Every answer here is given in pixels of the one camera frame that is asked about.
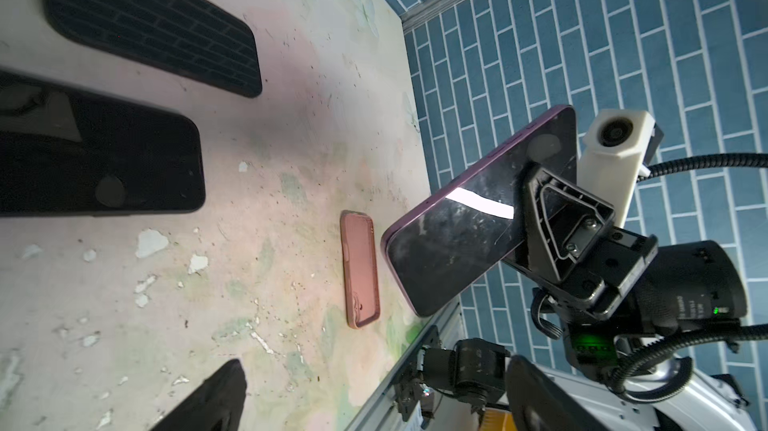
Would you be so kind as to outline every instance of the blue brick wall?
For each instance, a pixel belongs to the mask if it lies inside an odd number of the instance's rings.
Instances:
[[[580,134],[602,108],[648,109],[667,135],[657,160],[768,147],[768,0],[465,0],[406,44],[433,191],[566,102]],[[763,171],[668,176],[638,187],[626,226],[661,244],[718,241],[747,282],[748,321],[766,323],[766,196]],[[532,329],[531,288],[493,267],[462,293],[467,330],[570,371],[562,343]],[[768,429],[768,343],[686,353],[737,375]]]

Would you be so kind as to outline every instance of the smartphone screen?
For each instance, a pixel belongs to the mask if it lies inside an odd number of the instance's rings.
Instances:
[[[341,215],[341,245],[346,320],[350,327],[358,329],[379,319],[381,313],[376,243],[370,216],[344,211]]]
[[[576,114],[552,108],[392,225],[384,254],[419,316],[457,296],[525,239],[524,177],[576,181]]]

